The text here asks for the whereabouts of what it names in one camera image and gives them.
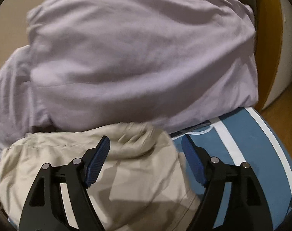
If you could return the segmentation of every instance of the blue and white object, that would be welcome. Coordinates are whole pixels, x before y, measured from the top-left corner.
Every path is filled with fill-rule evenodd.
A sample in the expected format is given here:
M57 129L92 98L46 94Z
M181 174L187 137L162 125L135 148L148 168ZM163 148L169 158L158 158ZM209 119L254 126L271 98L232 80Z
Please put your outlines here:
M182 152L181 137L185 133L196 146L205 148L210 156L216 156L224 163L250 163L266 196L273 227L277 228L285 218L292 197L292 159L262 117L251 107L238 108L179 132L173 137L179 152ZM195 180L188 163L186 167L192 189L202 197L205 188ZM231 183L226 183L214 227L224 221L230 189Z

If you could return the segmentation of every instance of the white wall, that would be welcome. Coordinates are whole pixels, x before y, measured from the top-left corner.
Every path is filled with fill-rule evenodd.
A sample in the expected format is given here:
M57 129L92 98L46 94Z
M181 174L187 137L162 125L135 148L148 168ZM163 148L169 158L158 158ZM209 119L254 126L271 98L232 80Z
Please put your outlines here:
M0 6L0 67L18 47L28 44L26 13L44 0L4 0Z
M292 5L280 0L283 20L282 50L276 77L264 108L268 107L292 82Z

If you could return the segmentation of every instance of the beige fabric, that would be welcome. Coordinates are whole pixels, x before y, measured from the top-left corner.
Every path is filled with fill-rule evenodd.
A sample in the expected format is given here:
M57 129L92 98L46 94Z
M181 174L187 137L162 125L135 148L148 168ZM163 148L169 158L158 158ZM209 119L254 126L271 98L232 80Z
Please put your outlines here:
M40 167L68 164L111 140L98 180L88 189L106 230L185 230L199 205L185 176L185 159L169 135L149 124L119 123L78 133L37 133L5 149L0 161L0 199L19 224L28 191ZM77 227L68 192L62 195L70 225Z

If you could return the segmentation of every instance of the black metal bracket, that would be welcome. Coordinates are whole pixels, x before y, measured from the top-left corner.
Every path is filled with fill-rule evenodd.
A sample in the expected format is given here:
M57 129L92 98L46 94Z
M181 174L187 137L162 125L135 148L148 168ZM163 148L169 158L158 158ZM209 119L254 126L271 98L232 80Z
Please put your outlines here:
M187 231L272 231L269 207L250 164L228 165L197 147L189 135L183 137L183 150L196 180L206 188L201 204ZM97 179L108 154L109 139L104 136L96 148L87 150L65 166L45 163L29 191L20 231L105 231L86 192ZM232 182L224 223L213 229L226 182ZM68 224L60 183L66 183L79 229Z
M86 192L94 183L108 154L110 141L103 136L96 148L64 166L42 165L28 193L20 219L22 231L104 230ZM79 229L68 224L60 183L66 183Z

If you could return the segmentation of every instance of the wooden floor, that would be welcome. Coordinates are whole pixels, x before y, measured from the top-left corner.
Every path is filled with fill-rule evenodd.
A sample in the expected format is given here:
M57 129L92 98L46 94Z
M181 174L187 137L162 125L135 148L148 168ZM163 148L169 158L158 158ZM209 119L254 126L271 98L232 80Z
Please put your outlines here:
M292 84L261 115L292 157Z

